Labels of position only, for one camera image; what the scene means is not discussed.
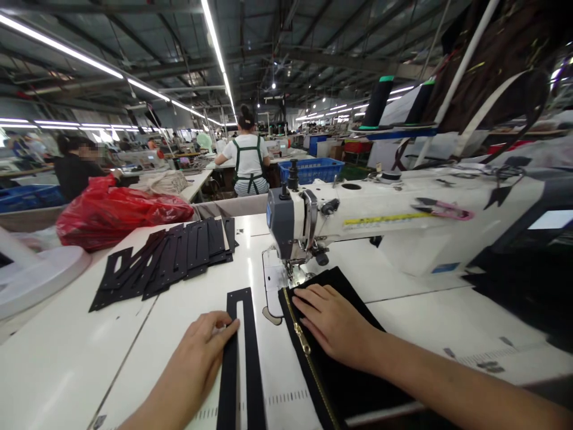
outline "blue basket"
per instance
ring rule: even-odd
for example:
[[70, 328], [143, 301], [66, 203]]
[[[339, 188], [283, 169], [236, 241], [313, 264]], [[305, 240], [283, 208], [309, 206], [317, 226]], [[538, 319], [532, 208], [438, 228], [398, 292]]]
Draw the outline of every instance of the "blue basket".
[[[288, 169], [291, 167], [290, 161], [279, 163], [281, 169], [281, 182], [288, 180]], [[307, 185], [313, 183], [315, 179], [321, 179], [324, 182], [334, 181], [334, 176], [340, 174], [344, 163], [332, 158], [310, 158], [298, 160], [298, 183]]]
[[0, 213], [60, 206], [65, 203], [59, 185], [24, 185], [0, 190]]

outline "pink-handled snips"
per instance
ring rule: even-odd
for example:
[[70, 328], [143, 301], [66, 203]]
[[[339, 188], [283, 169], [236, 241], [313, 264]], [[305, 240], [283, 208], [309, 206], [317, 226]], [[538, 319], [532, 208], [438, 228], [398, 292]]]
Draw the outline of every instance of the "pink-handled snips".
[[451, 218], [458, 221], [469, 221], [475, 217], [475, 213], [466, 209], [462, 209], [450, 203], [434, 200], [426, 197], [416, 197], [420, 205], [412, 205], [416, 210], [429, 213], [434, 216], [444, 218]]

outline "gold zipper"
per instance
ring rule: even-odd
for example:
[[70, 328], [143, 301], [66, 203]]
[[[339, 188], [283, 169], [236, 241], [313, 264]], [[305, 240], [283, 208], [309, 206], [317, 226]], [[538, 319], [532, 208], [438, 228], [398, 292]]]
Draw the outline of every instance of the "gold zipper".
[[304, 356], [306, 357], [306, 361], [309, 364], [310, 372], [312, 373], [312, 377], [314, 378], [315, 384], [318, 387], [318, 391], [321, 393], [322, 402], [324, 403], [324, 406], [326, 407], [326, 411], [328, 412], [328, 416], [330, 417], [330, 421], [332, 422], [332, 425], [334, 426], [334, 428], [336, 430], [340, 430], [340, 426], [338, 425], [338, 422], [334, 419], [334, 413], [332, 412], [332, 408], [330, 407], [330, 403], [326, 399], [326, 394], [324, 392], [324, 388], [322, 387], [321, 382], [318, 380], [318, 375], [316, 373], [315, 366], [312, 363], [312, 360], [310, 359], [310, 345], [306, 340], [306, 337], [303, 333], [303, 329], [300, 327], [300, 325], [298, 325], [297, 320], [294, 318], [294, 312], [292, 311], [292, 306], [291, 306], [291, 299], [288, 297], [287, 289], [283, 288], [282, 291], [285, 295], [285, 300], [287, 302], [286, 306], [288, 308], [289, 313], [291, 314], [292, 323], [294, 324], [294, 331], [296, 332], [298, 339], [300, 340], [300, 344], [303, 347]]

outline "apron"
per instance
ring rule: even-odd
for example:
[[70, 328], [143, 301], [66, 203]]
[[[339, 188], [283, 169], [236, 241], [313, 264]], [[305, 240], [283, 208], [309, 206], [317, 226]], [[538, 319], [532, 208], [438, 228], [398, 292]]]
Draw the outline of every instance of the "apron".
[[[255, 187], [255, 193], [258, 194], [257, 184], [254, 183], [254, 180], [259, 179], [259, 178], [265, 178], [263, 159], [261, 157], [261, 137], [260, 136], [258, 137], [256, 146], [246, 146], [244, 148], [240, 148], [235, 139], [233, 139], [233, 144], [237, 148], [237, 164], [235, 165], [235, 177], [233, 178], [233, 185], [238, 180], [247, 180], [247, 181], [249, 181], [249, 188], [247, 189], [247, 193], [249, 193], [249, 194], [251, 193], [251, 186], [253, 186], [253, 187]], [[250, 177], [240, 177], [239, 176], [238, 172], [239, 172], [239, 161], [241, 160], [241, 151], [257, 151], [258, 161], [261, 164], [261, 172], [262, 173], [260, 175], [255, 176], [254, 173], [251, 173]]]

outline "cut leather pieces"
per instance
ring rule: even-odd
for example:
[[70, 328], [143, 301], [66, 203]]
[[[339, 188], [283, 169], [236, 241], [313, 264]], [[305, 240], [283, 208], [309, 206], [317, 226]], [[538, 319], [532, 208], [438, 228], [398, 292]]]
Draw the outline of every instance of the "cut leather pieces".
[[[322, 272], [297, 288], [306, 288], [312, 284], [332, 286], [370, 324], [385, 331], [338, 267]], [[353, 416], [414, 401], [412, 397], [389, 382], [354, 370], [330, 358], [300, 322], [303, 315], [292, 303], [293, 290], [283, 288], [278, 294], [292, 345], [323, 429], [345, 429], [347, 426], [344, 420]], [[307, 343], [305, 349], [310, 351], [309, 354], [303, 351], [297, 330], [302, 331]]]
[[[266, 415], [264, 411], [263, 379], [261, 364], [258, 359], [257, 329], [252, 310], [250, 288], [236, 290], [227, 294], [227, 313], [232, 320], [237, 318], [237, 303], [243, 303], [242, 331], [245, 333], [245, 368], [247, 371], [247, 428], [265, 430]], [[238, 418], [238, 368], [239, 340], [235, 334], [223, 350], [221, 366], [221, 386], [217, 413], [217, 430], [236, 429]]]
[[108, 256], [90, 312], [138, 296], [155, 297], [181, 280], [206, 273], [210, 265], [233, 261], [236, 246], [234, 218], [154, 232], [135, 254], [130, 247]]

